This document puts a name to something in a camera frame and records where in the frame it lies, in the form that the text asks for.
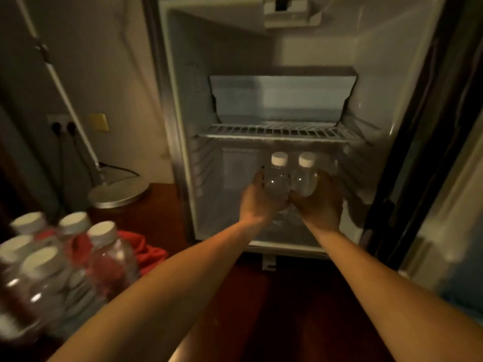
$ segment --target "lamp base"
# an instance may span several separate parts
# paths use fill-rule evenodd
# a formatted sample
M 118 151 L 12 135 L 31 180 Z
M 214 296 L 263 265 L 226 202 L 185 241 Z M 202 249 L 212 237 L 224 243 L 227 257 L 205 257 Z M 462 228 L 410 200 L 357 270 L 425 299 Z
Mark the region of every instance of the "lamp base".
M 100 184 L 88 194 L 95 208 L 116 208 L 136 202 L 148 190 L 149 183 L 141 176 L 127 177 L 111 184 Z

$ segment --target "forearm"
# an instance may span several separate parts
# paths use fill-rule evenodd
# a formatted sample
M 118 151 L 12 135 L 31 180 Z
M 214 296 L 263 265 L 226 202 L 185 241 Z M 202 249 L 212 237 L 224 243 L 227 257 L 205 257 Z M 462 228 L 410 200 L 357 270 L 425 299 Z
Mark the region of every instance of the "forearm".
M 337 233 L 314 231 L 397 362 L 483 360 L 483 329 Z
M 168 360 L 260 228 L 239 222 L 169 258 L 100 310 L 51 362 Z

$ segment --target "hand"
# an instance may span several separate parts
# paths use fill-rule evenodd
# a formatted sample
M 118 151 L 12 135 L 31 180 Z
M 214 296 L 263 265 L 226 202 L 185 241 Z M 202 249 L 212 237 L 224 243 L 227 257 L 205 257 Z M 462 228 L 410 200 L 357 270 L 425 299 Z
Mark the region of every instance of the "hand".
M 302 214 L 310 231 L 339 232 L 342 214 L 340 186 L 325 171 L 318 171 L 317 187 L 308 197 L 290 191 L 288 198 Z
M 262 186 L 263 171 L 258 171 L 242 192 L 239 220 L 249 220 L 268 224 L 275 214 L 288 206 L 288 201 L 275 201 L 269 197 Z

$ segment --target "black plug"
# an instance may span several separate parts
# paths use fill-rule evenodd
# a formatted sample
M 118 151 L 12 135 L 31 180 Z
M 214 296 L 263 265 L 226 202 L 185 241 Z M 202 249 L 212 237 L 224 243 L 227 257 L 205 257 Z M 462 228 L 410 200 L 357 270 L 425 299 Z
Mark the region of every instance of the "black plug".
M 52 123 L 50 125 L 50 128 L 52 129 L 52 131 L 57 137 L 60 137 L 60 134 L 62 133 L 62 126 L 60 125 L 59 122 Z
M 77 132 L 77 126 L 75 125 L 74 122 L 69 122 L 67 123 L 67 132 L 69 132 L 69 134 L 74 137 L 76 132 Z

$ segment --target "yellow switch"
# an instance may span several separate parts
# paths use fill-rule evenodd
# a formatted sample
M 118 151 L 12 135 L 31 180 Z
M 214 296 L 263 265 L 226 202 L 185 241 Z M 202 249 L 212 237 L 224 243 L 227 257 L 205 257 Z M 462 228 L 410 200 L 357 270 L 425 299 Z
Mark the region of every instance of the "yellow switch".
M 105 114 L 91 113 L 89 114 L 89 120 L 91 122 L 91 127 L 96 131 L 109 132 L 109 124 L 107 123 L 107 117 Z

